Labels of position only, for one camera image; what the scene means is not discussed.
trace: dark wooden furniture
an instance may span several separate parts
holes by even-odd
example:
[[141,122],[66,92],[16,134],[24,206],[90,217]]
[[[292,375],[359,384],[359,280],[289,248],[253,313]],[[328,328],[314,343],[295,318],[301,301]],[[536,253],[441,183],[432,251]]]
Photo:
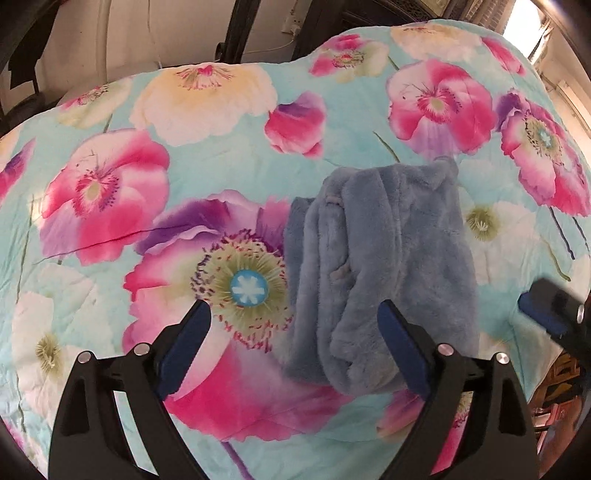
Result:
[[[451,0],[441,18],[459,20],[472,0]],[[334,35],[355,27],[405,25],[438,18],[419,0],[313,0],[292,60],[311,53]]]

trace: bedspread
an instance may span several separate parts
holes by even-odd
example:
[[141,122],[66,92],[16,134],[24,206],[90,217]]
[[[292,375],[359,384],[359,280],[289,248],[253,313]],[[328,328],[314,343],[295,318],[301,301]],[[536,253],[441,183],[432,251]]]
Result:
[[560,349],[517,298],[541,275],[587,296],[589,168],[513,46],[437,21],[355,29],[286,64],[140,74],[1,139],[0,415],[45,471],[76,355],[151,342],[198,298],[212,328],[165,404],[213,480],[379,477],[417,402],[281,374],[283,230],[337,166],[440,155],[459,166],[480,356],[507,352],[531,395]]

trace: metal bolt head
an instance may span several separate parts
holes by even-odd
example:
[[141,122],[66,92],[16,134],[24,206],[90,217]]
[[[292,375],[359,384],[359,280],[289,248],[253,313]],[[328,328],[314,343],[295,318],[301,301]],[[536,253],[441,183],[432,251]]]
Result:
[[437,351],[440,354],[442,354],[443,356],[452,356],[455,352],[453,347],[451,345],[446,344],[446,343],[442,343],[441,345],[439,345],[437,347]]
[[134,353],[137,356],[146,355],[150,351],[150,346],[147,343],[138,343],[134,346]]
[[78,355],[78,362],[81,364],[86,364],[90,361],[91,358],[92,354],[90,352],[82,352],[80,355]]
[[579,309],[577,310],[577,323],[581,325],[583,320],[585,319],[585,305],[579,305]]
[[496,354],[495,358],[496,358],[496,361],[502,365],[506,365],[511,361],[511,359],[509,358],[509,355],[507,355],[505,352],[499,352],[498,354]]

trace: fuzzy blue fabric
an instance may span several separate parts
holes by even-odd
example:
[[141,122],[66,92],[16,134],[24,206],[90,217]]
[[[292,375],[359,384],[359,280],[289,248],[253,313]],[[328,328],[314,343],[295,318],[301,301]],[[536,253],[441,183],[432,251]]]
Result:
[[285,372],[363,395],[402,385],[376,313],[391,299],[436,343],[478,353],[476,280],[457,167],[339,168],[315,199],[296,199],[285,229],[295,321]]

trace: purple petal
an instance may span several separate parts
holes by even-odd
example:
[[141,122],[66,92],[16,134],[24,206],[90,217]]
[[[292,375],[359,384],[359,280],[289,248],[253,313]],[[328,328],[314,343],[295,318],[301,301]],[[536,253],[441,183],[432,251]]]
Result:
[[139,241],[135,251],[144,255],[150,248],[170,242],[181,233],[196,226],[223,232],[230,222],[230,212],[220,200],[189,200],[154,221],[153,230]]
[[496,113],[499,117],[499,121],[496,125],[496,131],[500,132],[501,127],[507,120],[509,114],[515,110],[522,110],[524,107],[523,102],[518,93],[516,92],[509,92],[506,95],[503,95],[499,98],[499,101],[496,104]]
[[283,256],[283,230],[287,223],[290,204],[287,202],[267,202],[258,212],[256,235],[273,251]]

